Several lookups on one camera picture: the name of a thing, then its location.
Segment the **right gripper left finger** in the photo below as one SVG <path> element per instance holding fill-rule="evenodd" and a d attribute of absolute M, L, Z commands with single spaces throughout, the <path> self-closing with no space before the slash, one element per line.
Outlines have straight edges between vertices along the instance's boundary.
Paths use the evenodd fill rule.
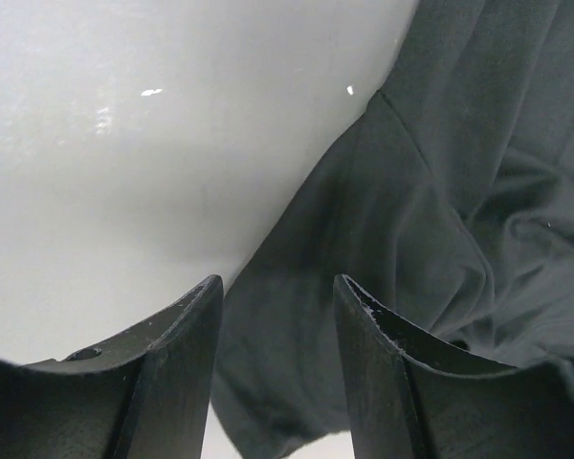
<path fill-rule="evenodd" d="M 223 306 L 212 275 L 68 358 L 0 360 L 0 458 L 197 458 Z"/>

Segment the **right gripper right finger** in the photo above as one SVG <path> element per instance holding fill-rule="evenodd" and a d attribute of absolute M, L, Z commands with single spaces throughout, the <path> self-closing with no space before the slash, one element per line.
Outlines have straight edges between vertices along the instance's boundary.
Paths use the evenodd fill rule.
<path fill-rule="evenodd" d="M 334 282 L 359 458 L 574 458 L 574 358 L 513 367 L 473 355 Z"/>

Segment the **black graphic t-shirt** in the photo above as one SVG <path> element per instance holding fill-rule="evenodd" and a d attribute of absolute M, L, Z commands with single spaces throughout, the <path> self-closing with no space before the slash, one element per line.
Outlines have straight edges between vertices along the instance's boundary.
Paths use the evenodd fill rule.
<path fill-rule="evenodd" d="M 574 358 L 574 1 L 417 5 L 226 295 L 211 403 L 242 457 L 351 435 L 340 275 L 481 358 Z"/>

